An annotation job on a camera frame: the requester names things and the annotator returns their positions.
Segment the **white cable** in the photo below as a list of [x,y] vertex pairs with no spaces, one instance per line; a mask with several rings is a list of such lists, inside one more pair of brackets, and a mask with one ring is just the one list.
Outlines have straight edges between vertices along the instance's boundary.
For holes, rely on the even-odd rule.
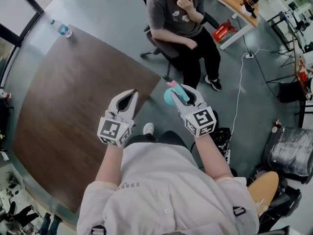
[[240,95],[240,89],[241,89],[241,79],[243,77],[243,67],[244,67],[243,58],[244,58],[244,56],[246,54],[248,54],[248,53],[244,53],[243,56],[241,57],[240,80],[239,80],[239,90],[238,90],[238,95],[237,95],[236,115],[235,115],[235,118],[234,118],[233,129],[231,131],[231,137],[230,137],[229,141],[231,140],[231,138],[233,136],[233,132],[234,132],[234,129],[235,129],[235,121],[236,121],[236,117],[237,117],[237,114],[238,114],[238,102],[239,102],[239,95]]
[[[270,52],[273,53],[273,51],[270,50],[270,49],[258,49],[258,50],[254,53],[254,55],[256,55],[256,53],[258,53],[260,50],[263,50],[263,51],[270,51]],[[244,67],[243,58],[244,58],[244,56],[245,56],[246,54],[249,54],[249,53],[244,53],[243,56],[241,57],[240,80],[239,80],[239,90],[238,90],[237,103],[236,103],[236,114],[235,114],[235,118],[234,118],[234,122],[233,122],[233,129],[232,129],[232,131],[231,131],[231,137],[230,137],[229,141],[231,140],[231,138],[232,138],[232,136],[233,136],[233,132],[234,132],[234,129],[235,129],[235,121],[236,121],[236,117],[237,117],[237,114],[238,114],[238,102],[239,102],[239,95],[240,95],[240,89],[241,89],[241,79],[242,79],[242,77],[243,77],[242,71],[243,71],[243,67]]]

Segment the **white desk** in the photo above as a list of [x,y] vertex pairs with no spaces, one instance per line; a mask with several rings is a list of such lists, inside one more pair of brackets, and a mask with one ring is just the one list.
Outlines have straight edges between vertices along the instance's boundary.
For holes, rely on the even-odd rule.
[[233,19],[237,16],[241,17],[245,23],[246,26],[244,26],[241,30],[239,30],[236,34],[234,34],[230,39],[228,39],[225,43],[223,43],[220,46],[220,49],[225,49],[226,47],[230,46],[233,42],[235,42],[237,39],[242,37],[244,34],[246,34],[249,30],[252,28],[258,27],[258,4],[253,6],[254,13],[256,15],[256,18],[250,16],[248,17],[242,12],[240,3],[243,3],[243,0],[217,0],[227,6],[230,10],[232,10],[235,14],[233,15]]

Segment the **gray floor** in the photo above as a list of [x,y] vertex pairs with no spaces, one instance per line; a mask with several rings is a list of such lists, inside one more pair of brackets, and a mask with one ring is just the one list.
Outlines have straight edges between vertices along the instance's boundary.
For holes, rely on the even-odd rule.
[[[206,0],[205,9],[219,23],[225,22],[232,15],[228,8],[216,0]],[[51,18],[81,28],[138,60],[159,75],[166,72],[167,62],[163,56],[151,56],[144,60],[139,57],[141,51],[152,48],[143,33],[147,22],[146,9],[142,0],[55,0],[47,7],[46,13],[25,39],[5,85],[5,89],[12,93],[11,104],[15,107],[7,136],[6,146],[9,151],[27,88],[41,60],[58,37],[58,34],[49,25]],[[237,20],[232,20],[232,24],[239,27]],[[209,32],[213,33],[214,29],[211,26],[206,25],[206,27]],[[246,44],[254,52],[259,48],[276,50],[281,47],[279,39],[262,18],[259,19],[259,27],[246,34]],[[232,128],[236,113],[241,57],[244,52],[243,38],[224,51],[220,50],[222,57],[220,79],[223,85],[221,92],[214,91],[203,80],[198,86],[208,105],[218,112],[222,127]],[[284,62],[284,58],[281,56],[260,51],[257,57],[267,79],[275,79],[292,72],[292,66],[279,67]],[[174,69],[171,77],[178,82],[182,81],[181,73]],[[136,116],[137,128],[134,130],[134,134],[141,133],[143,125],[151,121],[156,124],[156,136],[166,130],[173,130],[181,135],[190,147],[193,138],[183,128],[176,109],[165,104],[163,100],[165,89],[166,84],[162,80],[153,91],[151,99],[145,103]],[[282,104],[271,94],[255,59],[244,60],[238,115],[230,145],[230,165],[238,171],[240,176],[248,176],[261,161],[262,151],[274,120],[279,118],[285,125],[297,125],[295,111],[295,103]],[[77,215],[72,215],[57,200],[51,198],[32,179],[14,154],[11,151],[9,154],[19,172],[33,187],[35,193],[49,204],[51,210],[57,211],[75,222]]]

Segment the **black pants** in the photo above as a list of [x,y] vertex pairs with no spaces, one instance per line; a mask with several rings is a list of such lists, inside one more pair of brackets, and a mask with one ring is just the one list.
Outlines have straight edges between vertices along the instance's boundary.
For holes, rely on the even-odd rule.
[[158,140],[156,140],[150,133],[146,135],[134,136],[128,140],[125,147],[133,143],[166,143],[166,144],[180,145],[180,146],[187,148],[184,141],[174,131],[164,132]]
[[18,221],[22,227],[28,225],[35,218],[39,217],[37,213],[32,213],[27,215],[31,211],[31,207],[27,206],[23,210],[21,210],[18,214],[14,215],[13,218]]
[[202,28],[202,31],[191,38],[197,42],[198,46],[191,50],[186,45],[172,44],[179,53],[179,57],[174,58],[170,63],[179,71],[183,71],[184,85],[196,89],[201,78],[201,68],[199,59],[204,58],[205,70],[210,80],[219,77],[219,67],[221,56],[216,48],[211,35]]

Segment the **black sneaker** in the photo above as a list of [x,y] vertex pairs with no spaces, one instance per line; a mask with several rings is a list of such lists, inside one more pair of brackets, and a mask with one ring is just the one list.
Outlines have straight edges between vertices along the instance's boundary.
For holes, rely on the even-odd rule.
[[208,76],[206,75],[205,78],[204,78],[205,82],[212,85],[213,89],[215,89],[216,91],[220,91],[222,89],[222,86],[221,86],[221,83],[220,83],[220,80],[217,79],[216,82],[213,82],[212,80],[210,80],[208,78]]
[[58,220],[60,223],[63,222],[63,220],[62,220],[59,216],[57,216],[57,215],[54,215],[54,218],[53,218],[53,219]]
[[49,214],[49,213],[46,212],[44,218],[50,218],[50,216],[51,216],[51,214]]

